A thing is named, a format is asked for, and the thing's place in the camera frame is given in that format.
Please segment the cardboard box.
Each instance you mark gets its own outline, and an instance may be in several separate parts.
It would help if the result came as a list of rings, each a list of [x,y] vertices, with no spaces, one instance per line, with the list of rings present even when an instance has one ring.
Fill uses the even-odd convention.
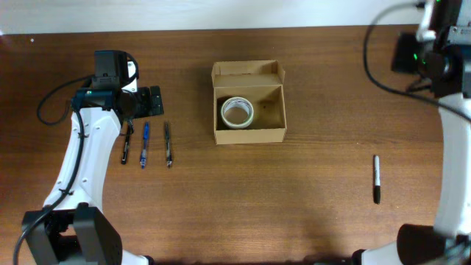
[[[284,140],[287,131],[285,74],[276,60],[213,64],[216,144],[264,144]]]

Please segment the white masking tape roll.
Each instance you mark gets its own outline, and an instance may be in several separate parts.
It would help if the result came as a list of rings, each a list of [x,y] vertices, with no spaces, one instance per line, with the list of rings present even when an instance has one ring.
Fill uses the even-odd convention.
[[[240,96],[227,99],[223,103],[220,113],[223,123],[233,130],[247,128],[255,117],[252,103]]]

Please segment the blue pen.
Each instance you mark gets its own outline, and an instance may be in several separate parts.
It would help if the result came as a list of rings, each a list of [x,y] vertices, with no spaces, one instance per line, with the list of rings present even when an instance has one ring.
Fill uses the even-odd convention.
[[[140,156],[140,165],[142,169],[145,169],[146,167],[148,142],[149,142],[149,122],[146,121],[144,123],[143,143],[142,143],[142,150],[141,150],[141,156]]]

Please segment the black and white marker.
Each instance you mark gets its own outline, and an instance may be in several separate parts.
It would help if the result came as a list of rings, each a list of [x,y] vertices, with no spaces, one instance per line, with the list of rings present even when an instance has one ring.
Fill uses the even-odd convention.
[[[380,204],[380,197],[381,197],[381,185],[380,185],[380,158],[375,155],[373,157],[374,162],[374,187],[373,187],[373,200],[374,203],[379,205]]]

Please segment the dark grey pen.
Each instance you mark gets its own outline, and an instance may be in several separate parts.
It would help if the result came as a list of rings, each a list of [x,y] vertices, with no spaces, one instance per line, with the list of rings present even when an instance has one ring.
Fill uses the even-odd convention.
[[[165,136],[165,145],[166,145],[166,165],[168,168],[171,168],[173,163],[172,153],[171,153],[171,137],[170,137],[170,129],[169,123],[167,121],[164,122],[164,136]]]

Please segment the black pen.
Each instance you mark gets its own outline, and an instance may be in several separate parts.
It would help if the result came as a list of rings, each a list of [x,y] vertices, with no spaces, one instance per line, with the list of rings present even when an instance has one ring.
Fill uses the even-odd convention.
[[[121,156],[121,165],[125,165],[127,163],[127,159],[129,155],[129,148],[130,148],[130,138],[131,138],[132,132],[133,132],[132,125],[128,124],[125,139],[124,139],[123,153]]]

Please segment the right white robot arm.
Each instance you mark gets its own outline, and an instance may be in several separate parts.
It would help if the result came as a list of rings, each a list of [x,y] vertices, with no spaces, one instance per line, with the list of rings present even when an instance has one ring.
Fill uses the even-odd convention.
[[[421,96],[417,84],[405,91],[378,82],[369,70],[368,44],[380,19],[396,10],[424,11],[414,34],[397,43],[392,70],[429,80]],[[431,226],[400,227],[397,238],[376,249],[357,250],[352,264],[469,264],[470,263],[470,2],[406,1],[373,18],[363,42],[364,70],[382,90],[437,107],[442,122],[443,166],[439,207]]]

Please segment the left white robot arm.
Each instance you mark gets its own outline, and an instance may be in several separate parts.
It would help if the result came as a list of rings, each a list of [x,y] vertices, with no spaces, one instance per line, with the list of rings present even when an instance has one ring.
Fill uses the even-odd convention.
[[[158,86],[139,87],[139,67],[124,51],[94,53],[95,71],[66,108],[71,134],[60,173],[39,211],[21,223],[13,263],[26,243],[37,264],[153,264],[149,255],[123,248],[102,210],[102,195],[113,145],[124,123],[163,114]]]

